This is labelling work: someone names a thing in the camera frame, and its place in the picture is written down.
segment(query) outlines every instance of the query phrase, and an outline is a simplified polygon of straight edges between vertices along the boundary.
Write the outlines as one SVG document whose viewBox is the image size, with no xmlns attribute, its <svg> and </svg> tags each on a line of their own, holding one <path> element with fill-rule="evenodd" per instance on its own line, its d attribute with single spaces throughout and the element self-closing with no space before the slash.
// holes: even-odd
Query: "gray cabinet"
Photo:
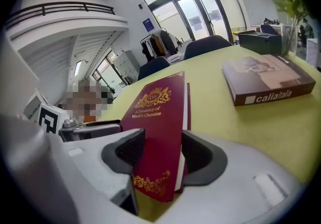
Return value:
<svg viewBox="0 0 321 224">
<path fill-rule="evenodd" d="M 117 56 L 113 64 L 124 78 L 136 82 L 139 72 L 139 64 L 131 51 L 126 51 Z"/>
</svg>

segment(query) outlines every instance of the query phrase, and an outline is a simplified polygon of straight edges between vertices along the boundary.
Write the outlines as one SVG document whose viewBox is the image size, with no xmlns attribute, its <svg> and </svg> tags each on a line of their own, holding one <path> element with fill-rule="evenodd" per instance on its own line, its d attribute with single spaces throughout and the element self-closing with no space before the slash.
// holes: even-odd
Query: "blue sign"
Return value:
<svg viewBox="0 0 321 224">
<path fill-rule="evenodd" d="M 147 32 L 151 31 L 154 29 L 154 26 L 152 24 L 152 22 L 150 21 L 150 19 L 148 18 L 147 20 L 142 22 L 147 30 Z"/>
</svg>

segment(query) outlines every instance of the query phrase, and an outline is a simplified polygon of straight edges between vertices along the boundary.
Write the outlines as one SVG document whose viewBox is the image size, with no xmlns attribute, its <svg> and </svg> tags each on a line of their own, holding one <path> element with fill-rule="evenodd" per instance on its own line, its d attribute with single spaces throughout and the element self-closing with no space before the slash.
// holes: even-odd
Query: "ceiling light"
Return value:
<svg viewBox="0 0 321 224">
<path fill-rule="evenodd" d="M 79 68 L 80 68 L 81 61 L 77 62 L 74 77 L 77 76 Z"/>
</svg>

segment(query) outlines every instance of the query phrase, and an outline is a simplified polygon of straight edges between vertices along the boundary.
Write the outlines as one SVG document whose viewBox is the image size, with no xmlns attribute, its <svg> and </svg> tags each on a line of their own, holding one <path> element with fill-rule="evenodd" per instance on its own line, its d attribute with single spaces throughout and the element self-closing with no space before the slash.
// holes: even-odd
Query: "chair backrest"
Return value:
<svg viewBox="0 0 321 224">
<path fill-rule="evenodd" d="M 150 61 L 140 67 L 139 74 L 138 74 L 138 80 L 141 80 L 149 75 L 154 74 L 155 72 L 158 72 L 162 69 L 165 69 L 166 67 L 170 66 L 171 63 L 167 61 L 165 57 L 158 57 L 154 59 L 153 61 Z"/>
<path fill-rule="evenodd" d="M 186 47 L 184 60 L 228 46 L 232 46 L 232 44 L 221 36 L 205 37 L 191 42 Z"/>
<path fill-rule="evenodd" d="M 274 28 L 272 28 L 270 25 L 261 25 L 260 26 L 262 33 L 267 33 L 271 35 L 279 35 L 279 33 L 276 32 Z"/>
</svg>

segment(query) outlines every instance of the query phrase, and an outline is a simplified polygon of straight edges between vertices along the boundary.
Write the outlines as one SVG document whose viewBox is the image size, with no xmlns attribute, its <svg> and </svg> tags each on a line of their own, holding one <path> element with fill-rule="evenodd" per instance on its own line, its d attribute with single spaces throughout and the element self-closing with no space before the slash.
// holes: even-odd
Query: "balcony railing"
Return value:
<svg viewBox="0 0 321 224">
<path fill-rule="evenodd" d="M 68 12 L 68 11 L 86 11 L 101 12 L 114 14 L 113 7 L 84 3 L 84 2 L 54 2 L 30 6 L 10 14 L 5 22 L 6 29 L 19 24 L 22 21 L 37 17 L 45 16 L 50 13 Z"/>
</svg>

